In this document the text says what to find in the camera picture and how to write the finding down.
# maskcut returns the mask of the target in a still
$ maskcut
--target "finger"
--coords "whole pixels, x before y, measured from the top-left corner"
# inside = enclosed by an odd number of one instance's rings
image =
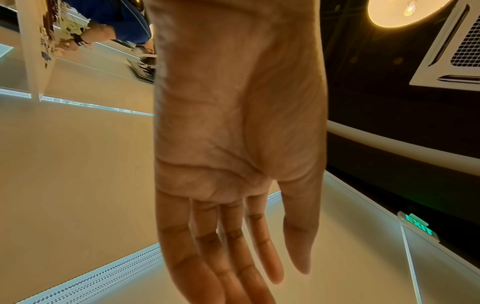
[[[265,218],[268,193],[250,196],[245,200],[245,222],[250,232],[256,254],[270,281],[279,284],[284,279],[284,267],[274,243],[270,239]]]
[[[274,297],[267,283],[255,267],[247,241],[242,233],[243,204],[237,201],[220,205],[220,235],[228,252],[230,264],[240,280],[250,301],[253,303],[273,304]]]
[[[283,234],[292,263],[301,273],[310,273],[311,250],[320,218],[320,199],[325,161],[293,181],[279,181],[285,218]]]
[[[190,228],[201,257],[217,275],[225,291],[227,304],[249,304],[242,284],[233,273],[224,248],[217,235],[218,205],[191,202]]]
[[[158,240],[171,278],[192,304],[224,304],[222,285],[197,254],[189,229],[190,200],[155,193]]]

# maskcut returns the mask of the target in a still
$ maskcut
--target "blue shirt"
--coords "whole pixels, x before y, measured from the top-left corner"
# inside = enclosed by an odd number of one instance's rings
[[[145,18],[129,0],[63,1],[85,18],[113,27],[118,40],[144,44],[152,36]]]

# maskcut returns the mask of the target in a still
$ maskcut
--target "green exit sign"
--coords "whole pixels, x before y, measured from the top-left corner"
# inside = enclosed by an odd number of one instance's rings
[[[402,221],[406,225],[415,226],[416,228],[420,229],[421,231],[425,232],[426,234],[432,236],[436,240],[439,240],[439,237],[435,232],[433,232],[430,228],[428,228],[428,223],[416,216],[415,214],[411,213],[410,215],[406,215],[403,212],[399,212],[397,214],[400,221]]]

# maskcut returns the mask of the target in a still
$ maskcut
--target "palm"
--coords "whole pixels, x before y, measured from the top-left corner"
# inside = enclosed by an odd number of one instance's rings
[[[170,45],[166,31],[156,38],[166,68],[155,104],[160,244],[190,302],[271,303],[242,219],[270,280],[280,282],[283,267],[264,218],[268,189],[278,180],[287,249],[294,265],[309,271],[325,168],[318,41],[309,23],[252,33],[264,21],[233,14],[218,17],[226,30],[213,31],[211,21],[196,16],[201,33],[192,33],[195,25],[176,28],[186,44]],[[234,40],[226,33],[235,33]]]

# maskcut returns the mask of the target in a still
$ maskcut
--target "ceiling light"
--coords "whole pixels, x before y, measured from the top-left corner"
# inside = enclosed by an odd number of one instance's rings
[[[382,28],[400,28],[440,11],[452,0],[369,0],[368,17]]]

